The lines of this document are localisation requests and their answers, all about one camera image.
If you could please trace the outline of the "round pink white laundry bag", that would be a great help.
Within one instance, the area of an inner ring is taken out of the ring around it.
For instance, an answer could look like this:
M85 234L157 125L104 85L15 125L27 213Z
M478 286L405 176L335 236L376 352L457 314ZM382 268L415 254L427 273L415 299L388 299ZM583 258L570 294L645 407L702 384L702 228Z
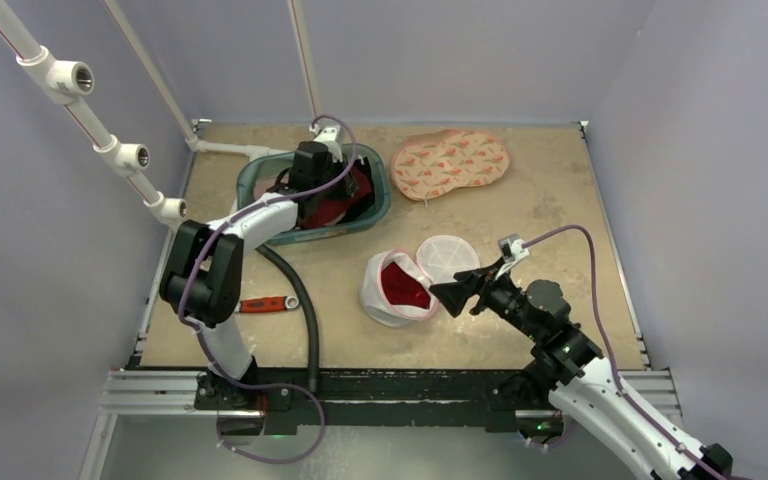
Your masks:
M431 296L429 309L394 306L385 298L380 285L382 269L395 262L417 279ZM424 240L413 254L393 249L373 255L367 262L359 298L364 312L376 322L396 328L432 318L440 307L429 287L453 281L454 274L480 265L476 249L454 235L436 235Z

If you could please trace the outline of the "dark red bra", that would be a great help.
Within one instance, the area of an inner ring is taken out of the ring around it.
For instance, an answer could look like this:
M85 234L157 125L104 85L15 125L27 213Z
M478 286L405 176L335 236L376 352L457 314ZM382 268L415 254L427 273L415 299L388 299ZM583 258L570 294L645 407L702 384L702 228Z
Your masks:
M339 199L321 199L313 215L299 224L300 229L316 229L354 220L374 203L369 173L362 166L355 166L350 175L357 184L353 195Z

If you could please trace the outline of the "pink bra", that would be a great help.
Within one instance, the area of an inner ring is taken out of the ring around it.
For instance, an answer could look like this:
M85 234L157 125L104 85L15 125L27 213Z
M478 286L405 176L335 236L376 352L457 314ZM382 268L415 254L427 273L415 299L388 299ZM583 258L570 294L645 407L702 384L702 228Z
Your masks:
M258 179L252 189L252 198L257 200L263 194L269 192L276 184L276 180L277 177L275 175Z

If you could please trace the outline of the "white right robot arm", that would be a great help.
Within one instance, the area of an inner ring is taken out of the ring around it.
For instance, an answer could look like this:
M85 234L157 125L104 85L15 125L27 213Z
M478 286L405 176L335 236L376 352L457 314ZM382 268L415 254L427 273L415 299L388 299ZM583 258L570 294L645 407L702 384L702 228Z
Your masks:
M675 425L639 394L570 319L560 285L535 280L519 288L491 267L459 272L430 292L453 316L471 297L472 313L492 311L533 342L521 392L536 407L551 404L600 440L639 479L728 479L733 458Z

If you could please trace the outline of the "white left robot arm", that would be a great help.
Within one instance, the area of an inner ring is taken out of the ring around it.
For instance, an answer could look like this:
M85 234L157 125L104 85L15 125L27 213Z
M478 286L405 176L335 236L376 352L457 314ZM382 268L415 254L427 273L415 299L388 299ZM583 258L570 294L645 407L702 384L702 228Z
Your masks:
M234 316L241 300L243 262L250 251L263 254L289 280L306 322L307 384L318 387L320 340L318 318L304 282L293 267L268 247L278 234L308 219L321 200L352 177L357 158L321 140L302 142L293 153L287 182L253 203L210 223L187 220L180 225L159 286L160 298L195 334L208 369L222 378L219 395L232 408L244 409L257 399L259 384L247 375L256 361L243 344Z

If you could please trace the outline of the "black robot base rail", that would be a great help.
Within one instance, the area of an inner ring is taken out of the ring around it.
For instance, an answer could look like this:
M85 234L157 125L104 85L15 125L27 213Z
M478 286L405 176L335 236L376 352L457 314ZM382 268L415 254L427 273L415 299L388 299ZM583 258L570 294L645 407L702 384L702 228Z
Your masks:
M255 367L247 389L205 371L194 407L222 417L248 415L267 435L300 426L475 427L538 442L563 436L571 419L525 370L326 369L308 398L304 368Z

